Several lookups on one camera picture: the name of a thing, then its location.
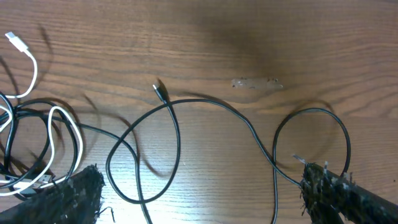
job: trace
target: wood grain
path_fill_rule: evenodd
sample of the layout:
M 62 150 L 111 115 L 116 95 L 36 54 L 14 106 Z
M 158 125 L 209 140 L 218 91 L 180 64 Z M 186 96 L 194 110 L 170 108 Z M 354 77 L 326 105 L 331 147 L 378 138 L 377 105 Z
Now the wood grain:
M 151 87 L 156 78 L 173 100 L 190 91 L 227 101 L 252 121 L 268 149 L 286 114 L 327 102 L 350 133 L 349 171 L 355 181 L 398 203 L 397 12 L 395 1 L 383 0 L 0 0 L 0 32 L 21 36 L 38 60 L 39 82 L 29 98 L 65 100 L 82 123 L 115 134 L 126 129 L 118 117 L 133 122 L 160 104 Z M 6 38 L 0 39 L 0 54 L 25 90 L 32 75 L 29 59 Z M 232 88 L 231 80 L 241 77 L 278 78 L 284 89 Z M 5 93 L 14 91 L 2 68 L 0 85 Z M 154 223 L 269 223 L 272 169 L 248 128 L 215 106 L 175 109 L 182 129 L 181 166 L 167 193 L 148 204 Z M 150 164 L 141 170 L 147 198 L 165 185 L 175 159 L 167 112 L 145 120 L 136 135 L 142 163 Z M 58 145 L 52 167 L 57 175 L 72 159 L 64 136 L 65 147 Z M 114 141 L 89 131 L 85 137 L 81 168 L 97 163 L 104 173 Z M 39 121 L 23 121 L 12 154 L 32 163 L 26 152 L 38 154 L 43 140 Z M 339 172 L 344 136 L 329 117 L 298 117 L 280 135 L 278 160 L 299 180 L 303 167 L 293 153 L 327 160 Z M 126 149 L 120 148 L 111 167 L 120 188 L 137 197 Z M 301 216 L 299 189 L 282 178 L 279 189 L 278 223 L 310 223 L 307 214 Z M 140 207 L 121 200 L 108 182 L 103 197 L 118 223 L 145 222 Z M 0 198 L 0 209 L 17 203 Z M 98 220 L 110 222 L 109 213 Z

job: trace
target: cable end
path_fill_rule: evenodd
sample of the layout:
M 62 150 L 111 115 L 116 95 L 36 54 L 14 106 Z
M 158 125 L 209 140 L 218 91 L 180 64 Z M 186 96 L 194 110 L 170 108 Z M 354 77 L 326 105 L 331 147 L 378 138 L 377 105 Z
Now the cable end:
M 168 101 L 168 97 L 167 97 L 167 91 L 164 88 L 163 85 L 161 85 L 159 80 L 156 80 L 156 82 L 152 85 L 155 89 L 156 95 L 159 97 L 159 99 L 163 102 L 163 103 L 167 103 Z
M 305 159 L 301 158 L 300 156 L 294 154 L 292 155 L 294 158 L 296 158 L 297 160 L 299 160 L 300 162 L 302 162 L 303 164 L 307 165 L 307 162 L 305 162 Z
M 13 32 L 8 32 L 7 34 L 5 34 L 6 35 L 6 37 L 8 38 L 8 39 L 11 39 L 11 38 L 14 38 L 15 37 L 15 34 L 13 33 Z
M 44 183 L 44 184 L 48 184 L 51 180 L 51 175 L 43 175 L 41 178 L 39 178 L 37 181 Z
M 25 52 L 28 47 L 27 45 L 19 38 L 16 36 L 13 32 L 8 32 L 5 34 L 8 40 L 20 51 L 20 52 Z

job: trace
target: tangled cables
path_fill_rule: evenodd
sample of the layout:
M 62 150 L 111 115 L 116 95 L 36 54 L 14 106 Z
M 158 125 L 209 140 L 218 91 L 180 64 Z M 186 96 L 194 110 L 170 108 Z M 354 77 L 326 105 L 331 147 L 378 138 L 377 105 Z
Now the tangled cables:
M 19 103 L 16 106 L 12 106 L 11 102 L 8 100 L 8 98 L 12 98 L 12 97 L 7 97 L 6 95 L 0 93 L 0 97 L 2 98 L 2 100 L 5 102 L 5 104 L 7 106 L 7 108 L 0 106 L 0 109 L 5 111 L 2 115 L 0 115 L 0 125 L 1 125 L 0 133 L 4 130 L 4 128 L 6 126 L 10 126 L 8 139 L 7 139 L 7 143 L 6 143 L 6 147 L 5 147 L 5 153 L 4 153 L 5 154 L 4 155 L 4 164 L 0 163 L 0 174 L 4 175 L 6 178 L 5 184 L 0 186 L 0 189 L 8 188 L 10 190 L 10 192 L 0 193 L 0 196 L 15 195 L 17 198 L 19 198 L 21 200 L 26 200 L 26 198 L 29 197 L 28 195 L 22 194 L 21 192 L 24 189 L 29 188 L 31 185 L 36 184 L 37 181 L 40 179 L 40 177 L 42 175 L 44 175 L 45 172 L 49 169 L 49 167 L 53 161 L 53 156 L 55 154 L 51 127 L 54 126 L 53 121 L 59 121 L 66 125 L 69 135 L 71 136 L 71 139 L 72 139 L 72 145 L 73 145 L 72 164 L 71 164 L 69 171 L 67 172 L 67 174 L 64 177 L 57 179 L 56 181 L 54 181 L 52 183 L 39 184 L 38 189 L 43 189 L 46 187 L 53 186 L 54 184 L 68 180 L 71 177 L 73 172 L 78 168 L 78 165 L 81 161 L 81 155 L 83 152 L 83 140 L 82 140 L 82 137 L 80 134 L 80 129 L 88 129 L 91 131 L 95 131 L 97 133 L 104 134 L 105 136 L 108 136 L 108 137 L 116 140 L 116 144 L 112 147 L 112 149 L 109 152 L 108 158 L 106 160 L 106 167 L 105 167 L 106 174 L 108 176 L 108 180 L 109 180 L 109 183 L 111 184 L 112 188 L 123 200 L 125 200 L 129 203 L 141 205 L 142 212 L 146 218 L 147 223 L 152 223 L 152 220 L 150 218 L 149 211 L 146 207 L 146 204 L 149 202 L 153 202 L 154 200 L 161 197 L 164 193 L 166 193 L 167 189 L 170 187 L 170 185 L 173 182 L 173 179 L 177 173 L 178 165 L 180 162 L 181 136 L 180 136 L 180 128 L 178 125 L 177 117 L 176 117 L 174 109 L 173 109 L 173 105 L 177 105 L 177 104 L 181 104 L 181 103 L 210 103 L 212 105 L 220 106 L 220 107 L 224 108 L 225 110 L 229 111 L 230 113 L 234 114 L 238 118 L 240 118 L 244 123 L 246 123 L 246 125 L 250 129 L 250 132 L 252 133 L 254 139 L 256 140 L 260 150 L 262 151 L 263 155 L 265 156 L 265 158 L 268 160 L 269 164 L 273 168 L 275 207 L 274 207 L 274 216 L 272 219 L 272 223 L 276 223 L 277 211 L 278 211 L 278 192 L 277 192 L 277 178 L 276 178 L 277 173 L 280 174 L 285 179 L 287 179 L 288 181 L 290 181 L 291 183 L 293 183 L 294 185 L 297 185 L 300 187 L 299 183 L 296 180 L 287 176 L 282 170 L 280 170 L 277 167 L 277 164 L 276 164 L 276 146 L 277 146 L 277 140 L 278 140 L 279 133 L 282 130 L 282 128 L 284 127 L 284 125 L 288 121 L 290 121 L 293 117 L 295 117 L 299 114 L 303 114 L 303 113 L 323 112 L 323 113 L 330 115 L 332 118 L 334 118 L 337 121 L 337 123 L 340 125 L 340 127 L 342 128 L 345 138 L 346 138 L 346 147 L 347 147 L 346 162 L 345 162 L 345 166 L 342 171 L 342 175 L 345 172 L 347 172 L 347 170 L 348 170 L 350 155 L 351 155 L 351 144 L 349 141 L 349 135 L 348 135 L 348 132 L 347 132 L 343 122 L 335 114 L 333 114 L 332 112 L 330 112 L 328 110 L 325 110 L 322 108 L 308 108 L 308 109 L 296 111 L 292 114 L 289 114 L 277 128 L 277 131 L 275 133 L 274 140 L 273 140 L 273 145 L 272 145 L 272 155 L 270 155 L 270 153 L 266 150 L 263 143 L 259 139 L 259 136 L 257 135 L 257 132 L 254 129 L 254 126 L 250 123 L 250 121 L 245 116 L 243 116 L 243 114 L 241 114 L 235 108 L 226 104 L 225 102 L 222 102 L 219 100 L 208 99 L 208 98 L 170 101 L 164 86 L 157 83 L 154 85 L 154 89 L 155 89 L 155 92 L 157 93 L 159 99 L 163 102 L 163 104 L 146 112 L 144 115 L 142 115 L 140 118 L 138 118 L 135 122 L 133 122 L 130 125 L 130 127 L 127 128 L 127 130 L 120 137 L 113 133 L 105 131 L 103 129 L 99 129 L 99 128 L 96 128 L 93 126 L 89 126 L 86 124 L 81 124 L 76 121 L 73 121 L 72 117 L 67 113 L 66 110 L 57 106 L 57 104 L 52 102 L 51 100 L 46 100 L 46 99 L 28 100 L 23 103 Z M 36 105 L 36 104 L 45 104 L 45 105 L 51 106 L 52 108 L 50 109 L 49 113 L 47 113 L 46 111 L 39 111 L 39 110 L 34 110 L 32 108 L 29 108 L 29 106 Z M 176 156 L 176 160 L 175 160 L 175 164 L 174 164 L 171 176 L 170 176 L 169 180 L 167 181 L 165 187 L 155 196 L 145 199 L 143 196 L 143 193 L 142 193 L 141 178 L 140 178 L 140 165 L 139 165 L 138 156 L 137 156 L 136 152 L 133 150 L 133 148 L 124 139 L 138 124 L 140 124 L 140 122 L 142 122 L 143 120 L 148 118 L 150 115 L 152 115 L 153 113 L 155 113 L 163 108 L 168 109 L 171 119 L 174 123 L 175 132 L 176 132 L 176 136 L 177 136 L 177 156 Z M 53 115 L 54 112 L 56 112 L 56 111 L 58 111 L 59 116 Z M 42 152 L 40 153 L 40 156 L 38 157 L 36 162 L 33 164 L 33 166 L 30 167 L 24 174 L 15 175 L 15 174 L 12 174 L 9 172 L 9 165 L 11 163 L 12 144 L 14 142 L 14 138 L 16 135 L 19 121 L 23 118 L 28 118 L 28 117 L 38 117 L 44 122 L 44 124 L 47 128 L 47 140 L 46 140 L 46 143 L 45 143 L 45 146 L 44 146 Z M 129 198 L 128 196 L 126 196 L 119 189 L 119 187 L 116 185 L 116 183 L 113 179 L 113 175 L 112 175 L 111 168 L 110 168 L 110 163 L 111 163 L 114 153 L 116 152 L 116 150 L 118 149 L 120 144 L 123 144 L 127 147 L 127 149 L 132 154 L 132 157 L 135 162 L 138 200 L 135 200 L 135 199 L 132 199 L 132 198 Z M 47 152 L 48 147 L 51 148 L 51 152 L 52 152 L 49 163 L 47 164 L 45 169 L 43 169 L 41 171 L 41 173 L 39 175 L 33 175 L 36 168 L 42 162 L 44 155 Z M 16 187 L 18 183 L 22 182 L 28 176 L 33 176 L 32 180 L 28 184 L 20 185 L 19 189 L 15 190 L 14 187 Z

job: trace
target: white cable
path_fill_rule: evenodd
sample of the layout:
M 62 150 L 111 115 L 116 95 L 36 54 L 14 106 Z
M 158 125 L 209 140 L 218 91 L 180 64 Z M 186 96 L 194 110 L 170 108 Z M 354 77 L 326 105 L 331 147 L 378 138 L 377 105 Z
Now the white cable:
M 9 39 L 9 41 L 20 51 L 24 52 L 30 59 L 32 59 L 33 62 L 33 77 L 32 77 L 32 82 L 29 85 L 29 88 L 26 90 L 25 93 L 20 94 L 20 95 L 6 95 L 7 98 L 15 99 L 15 98 L 22 98 L 27 96 L 33 89 L 36 79 L 37 79 L 37 61 L 35 57 L 29 52 L 28 47 L 26 44 L 18 37 L 15 36 L 14 33 L 8 32 L 6 34 L 6 37 Z
M 52 129 L 51 129 L 51 123 L 52 123 L 52 116 L 54 114 L 55 110 L 60 110 L 69 120 L 69 122 L 72 124 L 73 128 L 75 129 L 76 135 L 79 139 L 79 153 L 78 153 L 78 157 L 77 157 L 77 161 L 76 161 L 76 165 L 73 171 L 75 171 L 80 163 L 80 159 L 81 159 L 81 155 L 83 154 L 83 139 L 81 137 L 81 134 L 79 132 L 79 129 L 77 128 L 75 122 L 73 122 L 72 118 L 70 117 L 70 115 L 68 114 L 68 112 L 66 112 L 63 108 L 59 107 L 59 106 L 53 106 L 49 112 L 49 120 L 48 120 L 48 127 L 49 127 L 49 139 L 50 139 L 50 146 L 51 146 L 51 158 L 49 160 L 49 163 L 47 164 L 47 166 L 44 168 L 44 170 L 35 178 L 33 179 L 31 182 L 25 184 L 22 188 L 12 191 L 12 192 L 6 192 L 6 193 L 0 193 L 0 196 L 9 196 L 9 195 L 14 195 L 14 194 L 18 194 L 19 192 L 27 189 L 28 187 L 30 187 L 31 185 L 33 185 L 34 183 L 36 183 L 45 173 L 46 171 L 50 168 L 52 161 L 54 160 L 54 154 L 55 154 L 55 147 L 54 147 L 54 140 L 52 138 Z M 65 177 L 62 177 L 59 180 L 56 180 L 55 183 L 58 184 L 62 181 L 65 180 Z M 53 183 L 50 184 L 45 184 L 43 186 L 40 186 L 41 189 L 46 188 L 46 187 L 50 187 L 52 186 Z
M 12 114 L 11 111 L 9 111 L 7 108 L 3 107 L 0 105 L 0 109 L 4 110 L 8 114 L 8 120 L 0 127 L 0 133 L 6 128 L 6 126 L 11 123 L 12 121 Z
M 75 129 L 77 138 L 79 139 L 79 153 L 78 153 L 78 157 L 77 157 L 77 160 L 76 160 L 75 168 L 73 169 L 73 171 L 75 172 L 76 169 L 77 169 L 77 167 L 79 166 L 81 156 L 83 155 L 83 138 L 81 137 L 81 134 L 80 134 L 79 129 L 77 128 L 77 125 L 75 124 L 75 122 L 73 122 L 73 120 L 72 120 L 72 118 L 70 117 L 70 115 L 68 114 L 68 112 L 66 112 L 63 108 L 61 108 L 61 107 L 59 107 L 59 106 L 53 106 L 53 107 L 51 108 L 51 110 L 50 110 L 50 113 L 49 113 L 49 123 L 48 123 L 48 126 L 49 126 L 49 138 L 50 138 L 51 149 L 52 149 L 52 150 L 54 149 L 54 141 L 53 141 L 53 139 L 52 139 L 52 132 L 51 132 L 51 120 L 52 120 L 52 115 L 53 115 L 53 113 L 54 113 L 55 110 L 60 110 L 60 111 L 68 118 L 70 124 L 71 124 L 71 125 L 73 126 L 73 128 Z M 55 183 L 56 183 L 56 184 L 61 183 L 62 181 L 65 180 L 65 178 L 66 178 L 66 176 L 63 176 L 62 178 L 56 180 Z M 40 186 L 39 188 L 40 188 L 40 189 L 43 189 L 43 188 L 50 187 L 50 186 L 53 186 L 53 183 L 48 183 L 48 184 L 42 185 L 42 186 Z

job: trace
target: black connector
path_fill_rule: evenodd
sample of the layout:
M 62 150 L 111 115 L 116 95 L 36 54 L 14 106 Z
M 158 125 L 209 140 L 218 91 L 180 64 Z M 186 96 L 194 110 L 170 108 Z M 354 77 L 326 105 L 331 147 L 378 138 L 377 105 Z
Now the black connector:
M 161 82 L 156 80 L 155 84 L 153 84 L 153 87 L 154 87 L 156 95 L 159 97 L 159 99 L 165 104 L 168 103 L 169 102 L 169 95 L 167 94 L 167 90 L 161 84 Z

